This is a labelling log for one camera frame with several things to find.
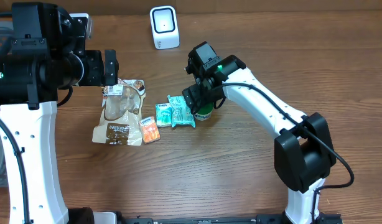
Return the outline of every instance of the orange packet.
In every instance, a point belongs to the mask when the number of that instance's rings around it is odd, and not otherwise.
[[[146,144],[160,140],[161,138],[153,116],[142,119],[140,121],[140,129],[142,132],[142,140],[144,140]]]

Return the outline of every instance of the light blue wrapper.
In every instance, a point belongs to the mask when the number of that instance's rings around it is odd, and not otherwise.
[[[183,96],[167,96],[169,103],[172,105],[172,128],[178,124],[191,125],[195,128],[195,120],[190,108],[185,103]]]

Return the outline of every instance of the wooden tabletop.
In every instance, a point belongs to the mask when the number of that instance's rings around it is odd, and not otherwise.
[[[321,113],[356,181],[324,190],[320,210],[342,214],[344,223],[382,223],[382,11],[180,14],[180,47],[172,50],[154,48],[148,16],[94,19],[87,47],[115,49],[119,77],[145,81],[143,117],[194,83],[184,71],[187,54],[204,40],[222,57],[239,57],[291,106]],[[98,87],[75,88],[58,110],[55,145],[67,207],[152,218],[285,209],[273,140],[236,104],[226,101],[195,129],[160,128],[161,140],[140,147],[92,143],[100,114]],[[348,178],[338,162],[327,184]],[[8,216],[8,189],[0,189],[0,223]]]

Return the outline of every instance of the teal snack packet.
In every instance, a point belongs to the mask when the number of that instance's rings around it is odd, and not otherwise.
[[[167,96],[170,105],[172,105],[172,128],[178,124],[192,125],[195,128],[195,120],[190,108],[186,105],[183,96]]]
[[[156,109],[156,125],[158,127],[172,126],[172,106],[170,103],[162,103],[155,105]]]

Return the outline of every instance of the can lid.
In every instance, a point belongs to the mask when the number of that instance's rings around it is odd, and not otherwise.
[[[206,114],[209,114],[213,111],[213,103],[208,103],[207,105],[203,106],[198,112],[197,114],[200,114],[200,115],[206,115]]]

